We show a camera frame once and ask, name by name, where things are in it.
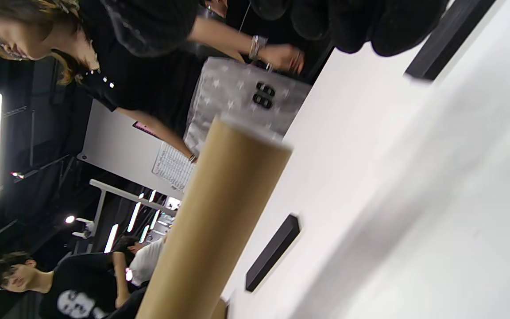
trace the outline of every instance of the bracelet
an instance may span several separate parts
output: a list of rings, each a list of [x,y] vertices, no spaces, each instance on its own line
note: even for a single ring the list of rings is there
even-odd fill
[[[267,39],[254,35],[251,38],[251,49],[249,49],[249,60],[259,60],[259,51],[267,45]]]

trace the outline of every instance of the cardboard tube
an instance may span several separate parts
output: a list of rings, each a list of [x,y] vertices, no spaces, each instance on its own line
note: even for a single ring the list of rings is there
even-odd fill
[[[210,319],[225,319],[227,317],[227,304],[221,298],[214,309]]]
[[[292,151],[216,119],[137,319],[210,319]]]

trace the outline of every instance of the graphic print t-shirt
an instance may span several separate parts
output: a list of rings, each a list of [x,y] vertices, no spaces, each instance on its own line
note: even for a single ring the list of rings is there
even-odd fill
[[[42,319],[103,319],[115,311],[117,285],[112,255],[83,254],[64,259],[52,288],[42,297]]]

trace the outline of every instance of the white desk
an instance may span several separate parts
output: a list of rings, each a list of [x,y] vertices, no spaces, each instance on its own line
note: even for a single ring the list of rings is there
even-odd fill
[[[415,52],[332,54],[224,291],[229,319],[510,318],[510,1],[472,35],[433,85],[402,76]],[[291,212],[301,234],[246,293]]]

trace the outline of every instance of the person in white shirt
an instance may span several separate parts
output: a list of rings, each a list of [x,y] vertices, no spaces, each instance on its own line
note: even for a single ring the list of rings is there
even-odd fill
[[[165,241],[166,236],[152,244],[145,245],[139,243],[139,240],[134,236],[119,238],[113,250],[125,254],[129,269],[133,273],[131,283],[143,287],[151,280]]]

